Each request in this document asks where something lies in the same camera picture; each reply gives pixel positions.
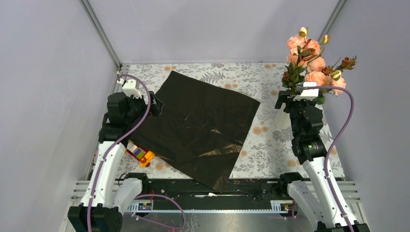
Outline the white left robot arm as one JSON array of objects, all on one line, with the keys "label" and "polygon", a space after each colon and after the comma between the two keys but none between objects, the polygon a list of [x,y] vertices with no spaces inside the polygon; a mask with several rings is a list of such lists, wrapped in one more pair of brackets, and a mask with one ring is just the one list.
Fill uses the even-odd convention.
[{"label": "white left robot arm", "polygon": [[108,96],[94,171],[81,202],[71,206],[67,214],[76,232],[119,232],[123,214],[134,197],[143,199],[149,195],[149,184],[139,178],[126,180],[113,193],[115,174],[131,133],[147,117],[159,116],[162,107],[163,102],[153,91],[149,92],[148,102],[123,92]]}]

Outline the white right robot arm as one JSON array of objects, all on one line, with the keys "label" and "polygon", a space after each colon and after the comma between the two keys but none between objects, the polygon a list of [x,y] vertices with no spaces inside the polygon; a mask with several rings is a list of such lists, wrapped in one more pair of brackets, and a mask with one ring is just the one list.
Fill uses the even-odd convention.
[{"label": "white right robot arm", "polygon": [[281,198],[292,198],[316,232],[368,232],[343,197],[331,171],[327,149],[320,137],[322,110],[315,99],[280,91],[276,109],[284,107],[290,116],[292,150],[311,180],[312,194],[300,173],[285,173],[277,186]]}]

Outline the brown rose spray stem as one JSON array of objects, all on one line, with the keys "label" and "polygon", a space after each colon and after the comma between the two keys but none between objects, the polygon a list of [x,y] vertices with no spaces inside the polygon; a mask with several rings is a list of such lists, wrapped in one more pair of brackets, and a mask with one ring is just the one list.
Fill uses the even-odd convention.
[{"label": "brown rose spray stem", "polygon": [[329,77],[330,80],[339,80],[341,78],[342,73],[345,70],[353,70],[357,63],[357,56],[352,58],[345,57],[340,64],[338,62],[333,66],[325,66],[322,69],[322,73],[325,74],[326,77]]}]

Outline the large peach rose stem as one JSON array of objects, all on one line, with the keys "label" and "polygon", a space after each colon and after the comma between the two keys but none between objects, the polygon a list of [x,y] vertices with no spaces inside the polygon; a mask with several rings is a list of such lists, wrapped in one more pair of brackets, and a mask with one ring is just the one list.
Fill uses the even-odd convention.
[{"label": "large peach rose stem", "polygon": [[299,32],[287,40],[286,71],[282,76],[282,86],[290,93],[296,92],[296,86],[302,82],[315,82],[322,86],[327,81],[324,73],[326,63],[322,57],[324,49],[318,41],[308,37],[308,28],[301,27]]}]

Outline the peach rose spray stem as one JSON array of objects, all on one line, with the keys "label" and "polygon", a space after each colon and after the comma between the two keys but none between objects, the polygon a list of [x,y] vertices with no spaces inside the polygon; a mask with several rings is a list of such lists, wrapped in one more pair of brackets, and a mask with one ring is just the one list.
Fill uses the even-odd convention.
[{"label": "peach rose spray stem", "polygon": [[[305,81],[316,82],[318,86],[334,86],[339,88],[346,88],[345,79],[342,77],[342,71],[337,70],[330,74],[324,74],[319,71],[312,71],[305,76]],[[316,104],[322,105],[325,102],[325,94],[332,92],[333,95],[342,93],[342,90],[338,89],[320,89],[319,98],[316,100]]]}]

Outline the black wrapping paper sheet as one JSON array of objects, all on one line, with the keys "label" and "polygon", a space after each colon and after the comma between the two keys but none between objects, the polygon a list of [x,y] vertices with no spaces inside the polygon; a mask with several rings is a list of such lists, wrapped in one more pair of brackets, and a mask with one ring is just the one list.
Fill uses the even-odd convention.
[{"label": "black wrapping paper sheet", "polygon": [[131,141],[223,192],[260,102],[174,71],[156,96],[164,103],[161,115],[146,118]]}]

